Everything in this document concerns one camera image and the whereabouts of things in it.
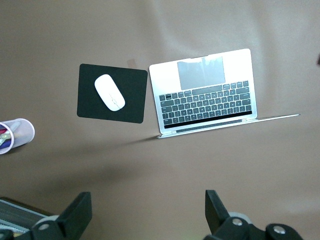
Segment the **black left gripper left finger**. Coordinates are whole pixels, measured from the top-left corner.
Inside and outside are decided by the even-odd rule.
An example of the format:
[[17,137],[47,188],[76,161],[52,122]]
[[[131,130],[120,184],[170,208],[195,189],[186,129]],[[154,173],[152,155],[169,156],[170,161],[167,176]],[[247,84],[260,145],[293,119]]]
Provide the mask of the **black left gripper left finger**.
[[59,215],[40,220],[31,231],[33,240],[78,240],[92,219],[90,192],[81,192]]

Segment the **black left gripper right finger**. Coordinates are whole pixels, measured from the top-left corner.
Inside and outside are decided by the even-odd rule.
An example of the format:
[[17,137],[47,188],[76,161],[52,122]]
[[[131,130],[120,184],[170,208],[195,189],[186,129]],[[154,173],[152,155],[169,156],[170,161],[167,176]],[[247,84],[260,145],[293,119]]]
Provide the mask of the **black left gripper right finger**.
[[257,228],[247,215],[227,211],[215,190],[205,191],[205,218],[211,232],[206,240],[302,239],[295,229],[281,223],[270,223],[264,230]]

